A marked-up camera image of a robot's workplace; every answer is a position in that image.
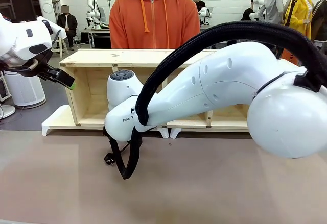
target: hoodie drawstring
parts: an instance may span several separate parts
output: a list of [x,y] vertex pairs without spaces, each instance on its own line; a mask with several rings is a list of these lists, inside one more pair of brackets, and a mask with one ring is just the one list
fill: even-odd
[[168,20],[167,20],[166,0],[163,0],[163,5],[165,6],[166,30],[167,30],[167,49],[169,49],[169,29],[168,29]]
[[144,2],[143,0],[140,0],[141,1],[141,6],[142,6],[142,13],[143,13],[143,21],[144,21],[144,32],[145,33],[148,33],[149,32],[149,29],[148,29],[148,23],[147,23],[147,17],[145,15],[145,7],[144,7]]

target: gray sweatshirt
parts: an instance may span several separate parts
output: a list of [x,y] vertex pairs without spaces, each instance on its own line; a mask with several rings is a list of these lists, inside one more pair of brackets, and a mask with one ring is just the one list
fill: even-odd
[[259,21],[266,21],[275,24],[283,22],[284,3],[283,0],[265,0],[264,5],[258,12]]

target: orange hoodie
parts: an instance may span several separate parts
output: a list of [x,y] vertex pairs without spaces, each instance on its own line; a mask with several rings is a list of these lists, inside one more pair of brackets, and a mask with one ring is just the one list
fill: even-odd
[[113,49],[176,49],[200,33],[192,0],[116,0],[109,25]]

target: standing person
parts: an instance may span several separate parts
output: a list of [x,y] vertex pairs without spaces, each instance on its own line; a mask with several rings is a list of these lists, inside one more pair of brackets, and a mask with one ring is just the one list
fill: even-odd
[[73,51],[74,50],[73,40],[74,37],[76,36],[76,28],[77,28],[76,18],[73,15],[71,15],[69,12],[61,14],[58,16],[57,25],[61,26],[62,28],[65,28],[69,47],[71,51]]
[[202,0],[195,1],[196,7],[198,8],[198,12],[201,10],[202,7],[205,7],[205,2]]
[[200,33],[192,0],[116,0],[109,26],[113,49],[176,49]]
[[251,7],[244,11],[241,21],[251,21],[250,14],[254,13],[253,4],[253,0],[251,0]]
[[313,8],[311,40],[327,42],[327,0],[320,0]]

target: white robot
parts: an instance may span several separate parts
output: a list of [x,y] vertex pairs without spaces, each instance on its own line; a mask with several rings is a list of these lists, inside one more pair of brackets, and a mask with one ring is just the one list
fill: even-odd
[[253,11],[254,13],[250,14],[251,21],[256,21],[259,18],[258,12],[261,6],[264,5],[265,0],[253,0]]
[[72,89],[74,78],[48,65],[58,37],[66,38],[65,29],[41,16],[37,21],[11,23],[0,14],[0,71],[39,76]]
[[202,7],[199,11],[199,18],[201,25],[209,25],[209,18],[212,18],[213,14],[207,7]]
[[[219,33],[227,37],[220,38]],[[211,38],[223,41],[245,36],[252,40],[258,36],[262,42],[272,39],[272,44],[283,43],[285,48],[302,55],[310,70],[276,59],[263,44],[242,42],[195,62],[160,93],[155,93],[173,70],[213,44]],[[105,118],[104,135],[109,138],[113,154],[108,154],[105,161],[116,162],[123,178],[128,179],[136,168],[142,132],[179,118],[237,104],[250,105],[247,117],[250,134],[266,151],[281,157],[302,158],[326,149],[327,68],[323,75],[317,76],[319,81],[313,74],[322,67],[327,67],[326,57],[289,28],[251,21],[213,27],[170,54],[144,86],[130,70],[110,75],[111,110]],[[130,143],[127,168],[117,142]]]
[[86,20],[88,26],[90,26],[91,23],[94,24],[95,29],[101,29],[100,26],[100,11],[98,7],[98,1],[97,0],[87,0],[87,5],[91,8],[91,11],[88,11],[86,13]]

